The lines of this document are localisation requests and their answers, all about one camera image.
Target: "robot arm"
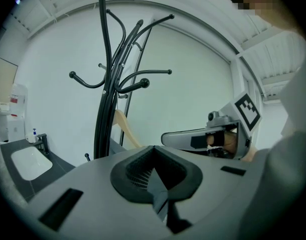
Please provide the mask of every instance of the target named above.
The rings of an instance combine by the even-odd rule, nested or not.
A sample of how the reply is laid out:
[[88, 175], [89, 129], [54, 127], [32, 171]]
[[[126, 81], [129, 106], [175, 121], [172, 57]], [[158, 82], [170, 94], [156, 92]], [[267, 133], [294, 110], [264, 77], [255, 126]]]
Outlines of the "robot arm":
[[[251, 136], [260, 123], [261, 116], [249, 95], [244, 92], [230, 101], [220, 111], [208, 114], [207, 127], [202, 129], [168, 132], [162, 135], [163, 145], [184, 151], [240, 159], [249, 151]], [[224, 132], [236, 129], [236, 153], [229, 154], [223, 148], [209, 149], [207, 136], [215, 135], [213, 146], [223, 146]]]

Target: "black rectangular slot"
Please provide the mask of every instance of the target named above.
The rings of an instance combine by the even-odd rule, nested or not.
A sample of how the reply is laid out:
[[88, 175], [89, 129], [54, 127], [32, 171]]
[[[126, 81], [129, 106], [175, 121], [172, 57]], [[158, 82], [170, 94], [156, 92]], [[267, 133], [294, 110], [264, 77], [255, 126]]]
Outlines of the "black rectangular slot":
[[246, 170], [229, 167], [229, 166], [223, 166], [221, 170], [231, 173], [231, 174], [240, 175], [240, 176], [243, 176], [246, 173]]
[[83, 192], [68, 189], [46, 212], [39, 221], [53, 230], [58, 230], [67, 215], [73, 209]]

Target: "faucet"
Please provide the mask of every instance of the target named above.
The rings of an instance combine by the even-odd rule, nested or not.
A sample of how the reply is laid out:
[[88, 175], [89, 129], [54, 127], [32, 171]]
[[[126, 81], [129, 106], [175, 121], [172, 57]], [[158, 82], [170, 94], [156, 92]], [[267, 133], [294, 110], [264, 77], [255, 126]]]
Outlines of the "faucet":
[[38, 141], [33, 143], [39, 150], [44, 151], [45, 155], [49, 155], [49, 148], [47, 143], [47, 135], [45, 133], [37, 135]]

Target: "floor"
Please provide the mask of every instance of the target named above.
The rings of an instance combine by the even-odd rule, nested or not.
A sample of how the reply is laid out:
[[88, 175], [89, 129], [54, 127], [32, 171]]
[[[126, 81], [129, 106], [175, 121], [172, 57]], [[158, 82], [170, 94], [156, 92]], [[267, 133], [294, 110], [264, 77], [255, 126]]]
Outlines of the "floor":
[[5, 199], [25, 208], [28, 204], [23, 196], [18, 192], [16, 186], [7, 170], [4, 158], [0, 153], [0, 191]]

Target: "ceiling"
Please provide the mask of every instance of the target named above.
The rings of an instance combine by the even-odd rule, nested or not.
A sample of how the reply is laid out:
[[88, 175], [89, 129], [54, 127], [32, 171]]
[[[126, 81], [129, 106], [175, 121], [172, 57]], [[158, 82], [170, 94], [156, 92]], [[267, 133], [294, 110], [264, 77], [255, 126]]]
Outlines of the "ceiling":
[[[140, 0], [181, 7], [210, 25], [235, 48], [257, 78], [265, 100], [278, 99], [306, 56], [299, 35], [272, 27], [260, 17], [237, 10], [230, 0]], [[97, 0], [22, 0], [10, 17], [31, 38], [49, 23]]]

